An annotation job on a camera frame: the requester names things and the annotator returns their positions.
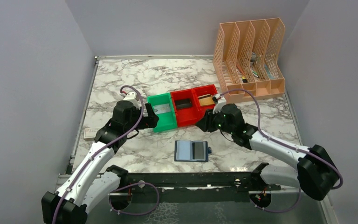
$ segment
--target white wall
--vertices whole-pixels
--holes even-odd
[[[211,55],[219,23],[281,17],[287,36],[309,0],[66,0],[102,55]]]
[[[94,56],[63,0],[0,0],[0,223],[42,223]]]
[[[345,182],[331,197],[358,223],[358,1],[310,0],[280,57],[305,144],[328,150]]]

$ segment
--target red tray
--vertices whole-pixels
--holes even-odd
[[[199,96],[206,94],[215,95],[217,93],[215,85],[206,85],[195,87],[192,89],[171,92],[172,104],[176,113],[176,122],[178,127],[195,125],[205,114],[207,109],[213,109],[214,105],[200,106],[198,101]],[[177,110],[175,100],[190,99],[192,103],[191,108]]]
[[[193,89],[171,92],[171,98],[173,108],[175,109],[176,113],[176,122],[178,123],[178,127],[194,125],[195,123],[197,123],[199,117],[200,102],[195,96],[195,92]],[[179,99],[190,99],[192,107],[177,110],[175,100]]]
[[[195,87],[193,89],[195,91],[195,95],[197,98],[200,96],[207,95],[207,94],[211,94],[212,96],[217,94],[215,85],[205,85],[205,86]],[[205,111],[207,109],[213,109],[214,107],[215,107],[215,105],[201,106],[199,109],[199,119],[198,120],[200,120],[205,115]]]

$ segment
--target screw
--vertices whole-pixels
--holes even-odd
[[[139,184],[138,187],[143,188],[145,185],[144,184]]]
[[[235,184],[237,187],[239,187],[240,184],[241,184],[240,179],[235,179],[234,184]]]

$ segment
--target white marble table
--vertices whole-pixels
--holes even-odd
[[[143,96],[219,83],[210,59],[146,59],[101,60],[98,65],[73,170],[87,154],[92,141],[83,139],[84,128],[102,127],[112,116],[122,85],[133,85]],[[262,129],[283,140],[299,144],[294,121],[286,98],[261,100]],[[240,103],[246,122],[256,125],[254,102]],[[213,153],[209,162],[174,162],[175,140],[206,140]],[[128,140],[102,169],[112,164],[129,172],[229,172],[252,171],[261,162],[285,166],[283,162],[227,141],[219,132],[204,133],[195,126],[182,127],[161,133],[141,130]]]

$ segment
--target smartphone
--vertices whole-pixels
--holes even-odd
[[[211,152],[207,141],[175,141],[175,161],[208,162]]]

